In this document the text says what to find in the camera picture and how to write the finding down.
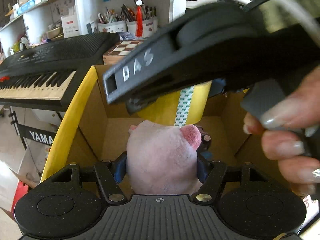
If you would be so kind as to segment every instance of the ribbed gray panel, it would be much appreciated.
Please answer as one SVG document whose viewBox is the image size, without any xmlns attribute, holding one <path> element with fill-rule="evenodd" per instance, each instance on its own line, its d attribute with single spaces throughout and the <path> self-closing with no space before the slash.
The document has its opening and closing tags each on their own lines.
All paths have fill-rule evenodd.
<svg viewBox="0 0 320 240">
<path fill-rule="evenodd" d="M 69 239 L 250 240 L 227 228 L 212 208 L 195 205 L 185 195 L 134 195 L 127 204 L 107 208 L 94 227 Z"/>
</svg>

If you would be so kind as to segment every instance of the pink plush ear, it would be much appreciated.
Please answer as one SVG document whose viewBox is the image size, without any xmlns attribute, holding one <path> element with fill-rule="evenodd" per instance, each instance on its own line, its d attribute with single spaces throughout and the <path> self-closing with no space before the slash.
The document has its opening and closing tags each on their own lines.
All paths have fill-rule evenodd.
<svg viewBox="0 0 320 240">
<path fill-rule="evenodd" d="M 201 133 L 193 124 L 182 126 L 180 131 L 193 149 L 198 149 L 201 143 Z"/>
<path fill-rule="evenodd" d="M 132 133 L 132 131 L 134 130 L 134 129 L 136 129 L 137 128 L 137 126 L 136 125 L 130 125 L 130 128 L 129 128 L 129 133 L 131 134 Z"/>
</svg>

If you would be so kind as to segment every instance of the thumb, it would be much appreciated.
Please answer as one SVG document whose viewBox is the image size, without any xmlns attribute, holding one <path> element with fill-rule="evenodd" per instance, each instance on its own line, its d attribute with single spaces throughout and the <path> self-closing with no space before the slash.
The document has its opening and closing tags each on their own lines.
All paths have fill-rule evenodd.
<svg viewBox="0 0 320 240">
<path fill-rule="evenodd" d="M 260 121 L 266 129 L 307 128 L 320 123 L 320 66 L 303 79 L 295 92 L 265 112 Z"/>
</svg>

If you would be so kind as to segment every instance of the white lettering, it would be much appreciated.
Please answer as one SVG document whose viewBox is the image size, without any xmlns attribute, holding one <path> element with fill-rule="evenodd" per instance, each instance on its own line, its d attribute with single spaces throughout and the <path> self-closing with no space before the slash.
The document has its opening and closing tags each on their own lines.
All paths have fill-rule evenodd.
<svg viewBox="0 0 320 240">
<path fill-rule="evenodd" d="M 146 66 L 149 66 L 153 60 L 153 54 L 150 53 L 151 49 L 147 49 L 144 53 L 144 60 L 146 61 Z"/>
<path fill-rule="evenodd" d="M 31 131 L 29 131 L 30 133 L 31 133 L 31 135 L 32 135 L 32 137 L 33 137 L 33 140 L 35 140 L 35 132 L 31 132 Z"/>
<path fill-rule="evenodd" d="M 49 145 L 52 145 L 52 143 L 53 143 L 52 137 L 49 135 Z"/>
<path fill-rule="evenodd" d="M 123 74 L 123 80 L 124 80 L 124 82 L 126 82 L 129 78 L 129 67 L 128 66 L 124 66 L 122 68 L 122 74 Z"/>
<path fill-rule="evenodd" d="M 40 137 L 43 143 L 48 144 L 47 136 L 45 134 L 44 135 L 40 134 Z"/>
<path fill-rule="evenodd" d="M 36 133 L 36 141 L 38 141 L 38 140 L 39 140 L 39 142 L 41 142 L 39 135 Z"/>
<path fill-rule="evenodd" d="M 134 60 L 133 75 L 135 75 L 136 70 L 141 70 L 141 64 L 137 59 Z"/>
</svg>

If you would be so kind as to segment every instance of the chessboard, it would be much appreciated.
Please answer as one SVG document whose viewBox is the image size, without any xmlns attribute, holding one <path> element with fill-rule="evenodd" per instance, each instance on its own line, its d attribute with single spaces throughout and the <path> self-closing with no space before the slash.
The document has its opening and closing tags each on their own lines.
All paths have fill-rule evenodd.
<svg viewBox="0 0 320 240">
<path fill-rule="evenodd" d="M 105 54 L 103 54 L 103 62 L 107 64 L 115 64 L 122 57 L 127 56 L 134 48 L 143 41 L 120 41 L 116 43 L 111 49 L 109 49 Z"/>
</svg>

